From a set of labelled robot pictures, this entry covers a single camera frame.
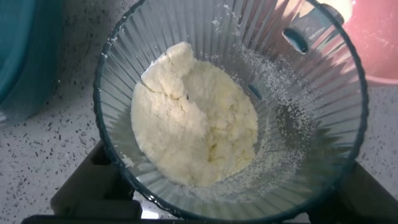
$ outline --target granite countertop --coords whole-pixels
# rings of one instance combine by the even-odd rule
[[[100,140],[93,113],[94,70],[111,29],[135,2],[65,1],[55,93],[38,115],[0,129],[0,223],[50,214],[50,198]],[[358,161],[398,198],[398,86],[371,88],[369,94],[369,127]],[[148,211],[156,210],[136,197]]]

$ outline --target flour mixture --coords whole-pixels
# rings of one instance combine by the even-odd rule
[[[131,105],[140,149],[171,181],[208,186],[254,159],[257,114],[222,70],[193,58],[189,44],[167,49],[142,76]]]

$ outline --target pink bowl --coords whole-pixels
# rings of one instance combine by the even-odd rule
[[[344,24],[370,84],[398,84],[398,1],[356,0]]]

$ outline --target ribbed glass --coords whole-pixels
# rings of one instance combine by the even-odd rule
[[[291,218],[332,190],[358,155],[368,96],[358,55],[340,17],[329,11],[334,15],[301,0],[139,1],[109,36],[95,80],[98,127],[121,173],[149,200],[184,218]],[[264,171],[245,187],[250,167],[188,194],[137,145],[134,86],[151,61],[181,41],[197,59],[230,74],[257,111],[255,151]],[[240,187],[225,193],[234,181]]]

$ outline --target countertop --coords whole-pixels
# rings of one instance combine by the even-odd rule
[[[111,29],[135,2],[65,1],[54,94],[36,116],[0,128],[0,223],[51,214],[50,198],[100,140],[93,113],[94,70]],[[398,86],[370,88],[369,94],[369,127],[358,162],[398,199]]]

